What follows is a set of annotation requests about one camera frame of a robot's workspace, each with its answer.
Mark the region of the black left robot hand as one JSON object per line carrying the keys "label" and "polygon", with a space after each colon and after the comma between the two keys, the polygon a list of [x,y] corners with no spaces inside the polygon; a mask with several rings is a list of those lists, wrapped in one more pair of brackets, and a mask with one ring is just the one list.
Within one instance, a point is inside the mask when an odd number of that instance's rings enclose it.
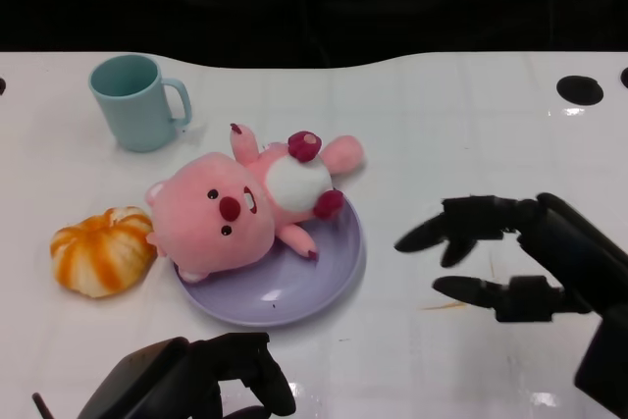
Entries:
{"label": "black left robot hand", "polygon": [[163,340],[124,357],[80,418],[224,418],[220,384],[239,380],[260,404],[231,418],[287,417],[296,404],[268,350],[266,333],[230,333],[191,342]]}

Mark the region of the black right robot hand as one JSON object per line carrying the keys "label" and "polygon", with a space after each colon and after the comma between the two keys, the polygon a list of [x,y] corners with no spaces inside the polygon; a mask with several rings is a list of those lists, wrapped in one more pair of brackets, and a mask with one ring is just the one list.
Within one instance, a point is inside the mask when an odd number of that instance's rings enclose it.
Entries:
{"label": "black right robot hand", "polygon": [[444,268],[459,264],[481,240],[515,234],[520,248],[559,282],[518,276],[506,285],[447,276],[433,288],[457,301],[492,309],[502,323],[549,322],[556,313],[604,315],[627,303],[627,255],[564,200],[494,195],[446,199],[443,210],[404,235],[395,249],[414,253],[446,245]]}

